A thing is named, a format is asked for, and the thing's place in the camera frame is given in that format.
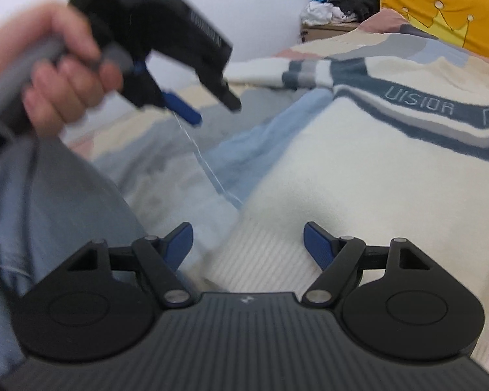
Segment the person's left hand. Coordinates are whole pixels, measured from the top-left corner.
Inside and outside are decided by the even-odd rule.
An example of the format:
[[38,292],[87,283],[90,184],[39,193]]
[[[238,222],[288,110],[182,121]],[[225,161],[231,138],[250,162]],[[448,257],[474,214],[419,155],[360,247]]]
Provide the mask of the person's left hand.
[[55,137],[105,95],[123,88],[123,75],[111,62],[96,70],[99,47],[86,17],[60,1],[47,1],[20,12],[0,26],[0,74],[25,50],[46,36],[61,36],[69,54],[56,65],[41,60],[33,66],[22,103],[37,135]]

